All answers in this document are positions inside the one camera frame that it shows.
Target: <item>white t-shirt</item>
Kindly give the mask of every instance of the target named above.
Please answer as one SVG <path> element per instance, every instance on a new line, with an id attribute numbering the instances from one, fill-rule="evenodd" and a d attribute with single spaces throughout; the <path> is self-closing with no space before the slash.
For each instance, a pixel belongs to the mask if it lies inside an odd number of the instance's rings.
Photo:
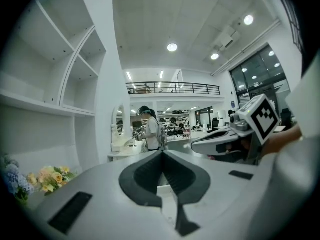
<path id="1" fill-rule="evenodd" d="M 147 135 L 156 134 L 158 135 L 158 124 L 154 117 L 150 117 L 146 123 L 145 133 Z M 146 138 L 149 150 L 156 150 L 159 148 L 160 144 L 157 137 Z"/>

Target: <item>recessed light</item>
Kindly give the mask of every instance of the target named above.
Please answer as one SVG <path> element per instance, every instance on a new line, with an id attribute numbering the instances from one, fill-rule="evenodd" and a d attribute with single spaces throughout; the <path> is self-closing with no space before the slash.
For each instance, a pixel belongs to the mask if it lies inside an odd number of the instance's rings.
<path id="1" fill-rule="evenodd" d="M 214 54 L 212 54 L 212 56 L 211 56 L 211 60 L 216 60 L 216 59 L 218 59 L 219 58 L 219 54 L 218 53 L 214 53 Z"/>
<path id="2" fill-rule="evenodd" d="M 132 80 L 132 77 L 129 72 L 127 72 L 126 75 L 128 76 L 129 80 Z"/>
<path id="3" fill-rule="evenodd" d="M 176 45 L 175 43 L 170 43 L 168 45 L 168 51 L 169 52 L 175 52 L 178 49 L 178 45 Z"/>
<path id="4" fill-rule="evenodd" d="M 251 15 L 248 15 L 244 18 L 244 24 L 246 24 L 247 26 L 251 25 L 254 22 L 254 17 L 252 17 Z"/>

